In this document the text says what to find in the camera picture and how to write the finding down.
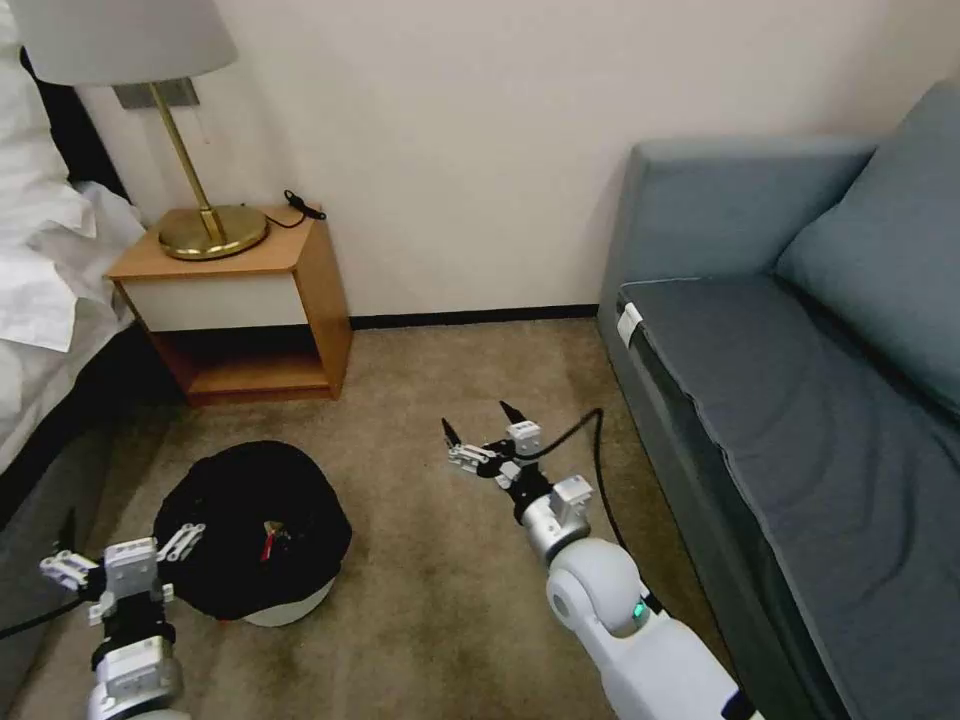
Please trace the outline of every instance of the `sofa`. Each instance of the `sofa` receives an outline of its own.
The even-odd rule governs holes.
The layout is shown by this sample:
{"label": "sofa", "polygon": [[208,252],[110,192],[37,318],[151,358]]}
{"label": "sofa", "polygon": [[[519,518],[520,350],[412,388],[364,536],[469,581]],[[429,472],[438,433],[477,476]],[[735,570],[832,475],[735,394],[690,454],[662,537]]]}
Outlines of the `sofa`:
{"label": "sofa", "polygon": [[598,323],[765,716],[960,717],[960,90],[637,145]]}

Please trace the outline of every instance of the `white bowl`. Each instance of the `white bowl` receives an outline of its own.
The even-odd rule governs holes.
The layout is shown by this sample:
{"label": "white bowl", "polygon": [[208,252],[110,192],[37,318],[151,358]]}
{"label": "white bowl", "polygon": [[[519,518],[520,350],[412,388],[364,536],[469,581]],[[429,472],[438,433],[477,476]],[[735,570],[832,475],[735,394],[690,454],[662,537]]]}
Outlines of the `white bowl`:
{"label": "white bowl", "polygon": [[280,627],[281,625],[289,625],[290,623],[296,622],[300,618],[312,612],[313,609],[320,604],[320,601],[327,596],[327,593],[330,592],[330,588],[333,587],[334,580],[336,580],[336,578],[332,578],[330,582],[317,590],[313,595],[306,597],[303,600],[285,603],[283,605],[274,605],[271,608],[258,610],[251,615],[247,615],[243,619],[252,625],[259,625],[260,627]]}

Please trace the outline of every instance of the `red object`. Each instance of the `red object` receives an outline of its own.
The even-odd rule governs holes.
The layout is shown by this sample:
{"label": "red object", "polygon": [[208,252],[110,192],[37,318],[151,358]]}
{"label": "red object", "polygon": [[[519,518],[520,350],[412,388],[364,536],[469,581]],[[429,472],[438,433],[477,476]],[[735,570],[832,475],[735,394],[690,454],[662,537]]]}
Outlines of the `red object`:
{"label": "red object", "polygon": [[270,551],[273,549],[273,538],[275,533],[267,533],[267,541],[263,544],[263,552],[260,553],[260,562],[266,562],[270,559]]}

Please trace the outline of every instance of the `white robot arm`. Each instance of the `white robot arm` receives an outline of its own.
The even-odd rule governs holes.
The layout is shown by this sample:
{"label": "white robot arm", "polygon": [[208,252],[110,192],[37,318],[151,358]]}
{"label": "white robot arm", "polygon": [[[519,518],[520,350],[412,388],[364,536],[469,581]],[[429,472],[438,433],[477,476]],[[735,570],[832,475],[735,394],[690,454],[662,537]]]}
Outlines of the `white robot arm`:
{"label": "white robot arm", "polygon": [[513,498],[514,517],[548,569],[550,608],[597,666],[620,720],[762,720],[696,633],[663,609],[627,551],[588,537],[586,480],[551,485],[540,473],[537,459],[559,443],[541,449],[540,427],[501,406],[507,438],[482,447],[464,445],[443,421],[450,462]]}
{"label": "white robot arm", "polygon": [[169,708],[182,680],[173,656],[176,633],[164,614],[173,585],[161,582],[158,564],[185,559],[204,529],[184,525],[159,551],[149,537],[111,545],[100,562],[69,550],[40,562],[45,576],[91,601],[90,624],[103,625],[104,640],[91,661],[97,685],[89,720],[189,720]]}

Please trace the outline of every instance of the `black cloth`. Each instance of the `black cloth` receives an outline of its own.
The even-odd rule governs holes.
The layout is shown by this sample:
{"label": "black cloth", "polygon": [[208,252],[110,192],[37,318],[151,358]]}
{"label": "black cloth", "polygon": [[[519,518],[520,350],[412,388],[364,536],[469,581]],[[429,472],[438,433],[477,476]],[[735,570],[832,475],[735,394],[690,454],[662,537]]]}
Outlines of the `black cloth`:
{"label": "black cloth", "polygon": [[[340,571],[352,536],[317,464],[274,441],[237,445],[195,463],[157,514],[160,547],[184,523],[206,529],[186,560],[163,563],[163,580],[221,620],[309,597]],[[275,529],[269,557],[265,523]]]}

